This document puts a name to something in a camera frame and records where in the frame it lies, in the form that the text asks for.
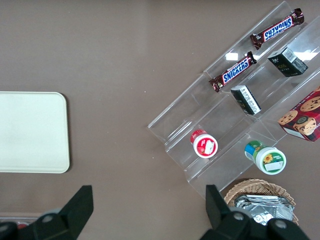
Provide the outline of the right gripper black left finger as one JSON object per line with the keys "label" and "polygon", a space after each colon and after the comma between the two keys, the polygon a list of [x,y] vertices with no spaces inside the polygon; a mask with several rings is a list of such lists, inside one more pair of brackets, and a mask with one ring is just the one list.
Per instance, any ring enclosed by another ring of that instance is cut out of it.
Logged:
{"label": "right gripper black left finger", "polygon": [[76,240],[94,210],[93,188],[83,185],[57,213],[47,213],[18,228],[13,221],[0,224],[2,240]]}

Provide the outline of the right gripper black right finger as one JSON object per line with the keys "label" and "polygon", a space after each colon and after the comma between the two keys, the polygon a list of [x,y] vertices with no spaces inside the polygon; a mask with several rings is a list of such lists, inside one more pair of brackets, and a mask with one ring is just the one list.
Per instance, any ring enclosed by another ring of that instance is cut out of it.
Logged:
{"label": "right gripper black right finger", "polygon": [[207,185],[205,207],[211,229],[202,240],[308,240],[309,237],[295,223],[272,218],[261,225],[240,211],[231,211],[216,185]]}

